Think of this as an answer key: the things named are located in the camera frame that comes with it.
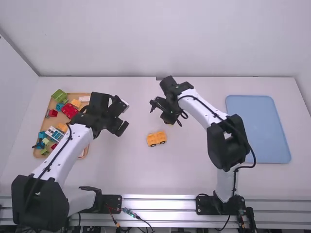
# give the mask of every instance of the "yellow block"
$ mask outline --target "yellow block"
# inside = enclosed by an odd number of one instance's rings
[[[67,125],[64,125],[62,123],[59,123],[56,128],[58,128],[59,130],[63,131],[64,133],[66,133],[67,130],[68,130]]]
[[[76,108],[79,108],[81,106],[81,102],[75,99],[73,99],[70,103]]]

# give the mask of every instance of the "orange block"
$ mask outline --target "orange block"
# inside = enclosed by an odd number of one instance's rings
[[[61,131],[63,131],[64,133],[66,133],[67,130],[68,130],[67,125],[64,125],[64,124],[62,124],[62,123],[59,123],[59,124],[57,125],[56,128],[59,129],[59,130],[61,130]]]
[[[150,133],[147,135],[147,144],[149,147],[154,147],[157,144],[164,144],[167,141],[165,131]]]
[[[73,106],[75,106],[76,108],[80,108],[80,106],[81,106],[81,102],[78,101],[78,100],[72,100],[70,103],[71,103]]]

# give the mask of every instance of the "wooden tray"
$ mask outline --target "wooden tray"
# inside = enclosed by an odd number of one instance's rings
[[[67,97],[68,97],[68,100],[69,100],[68,103],[70,103],[73,99],[79,100],[80,96],[90,96],[90,95],[91,95],[90,93],[67,93]],[[88,105],[88,104],[89,104],[89,102],[81,102],[80,109],[83,108],[85,105]],[[50,110],[51,109],[56,109],[56,105],[57,105],[57,102],[51,98],[47,109],[50,109]],[[44,118],[43,118],[42,125],[41,125],[41,128],[40,128],[39,132],[48,130],[48,128],[50,126],[53,126],[53,127],[56,128],[56,126],[59,123],[65,124],[65,123],[70,121],[70,119],[65,114],[63,114],[61,111],[58,112],[56,117],[45,118],[45,114],[46,114],[46,112],[44,113]],[[46,146],[45,148],[50,153],[52,152],[52,149],[51,149],[50,146]],[[83,158],[86,157],[87,152],[88,152],[88,148],[89,148],[89,145],[84,149],[83,154],[81,154],[79,156],[79,159],[83,159]],[[41,151],[41,149],[34,149],[34,157],[35,158],[37,158],[37,159],[46,159],[49,156],[49,154],[48,155],[41,155],[40,151]]]

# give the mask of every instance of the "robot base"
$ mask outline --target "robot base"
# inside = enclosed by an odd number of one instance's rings
[[[102,205],[100,208],[94,212],[91,209],[83,210],[80,213],[93,213],[93,214],[109,214],[109,207],[114,209],[110,209],[112,214],[119,214],[121,213],[121,206],[122,206],[122,196],[120,195],[102,195]]]
[[[228,202],[222,203],[217,197],[215,191],[214,196],[197,196],[195,199],[197,215],[233,215],[238,213],[244,215],[246,206],[244,197],[235,195]]]

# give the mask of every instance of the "red block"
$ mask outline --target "red block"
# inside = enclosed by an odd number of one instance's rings
[[[49,111],[49,116],[50,116],[50,117],[56,117],[57,114],[58,114],[58,111],[56,111],[56,110],[54,110],[54,109],[51,109],[51,110]]]
[[[62,112],[69,118],[72,119],[74,115],[76,115],[79,111],[74,108],[71,103],[66,103],[64,107],[62,107]]]
[[[55,149],[55,147],[57,146],[57,143],[53,144],[53,146],[51,146],[51,149]]]

